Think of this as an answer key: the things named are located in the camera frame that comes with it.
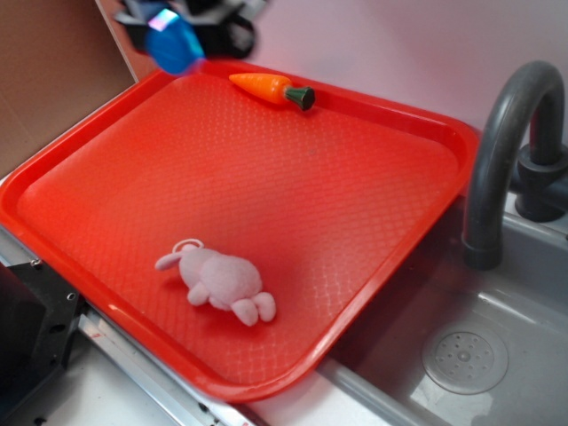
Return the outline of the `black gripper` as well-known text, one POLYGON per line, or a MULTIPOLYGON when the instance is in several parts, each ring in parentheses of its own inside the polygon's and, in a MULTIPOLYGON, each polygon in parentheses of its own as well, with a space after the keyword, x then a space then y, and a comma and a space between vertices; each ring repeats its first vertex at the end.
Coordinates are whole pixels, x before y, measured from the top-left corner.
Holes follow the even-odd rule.
MULTIPOLYGON (((195 26, 195 33, 208 59, 245 59, 254 49, 256 16, 268 5, 263 0, 169 1, 174 12, 195 26)), ((114 20, 125 30, 130 44, 146 54, 149 21, 161 9, 160 1, 119 2, 114 20)))

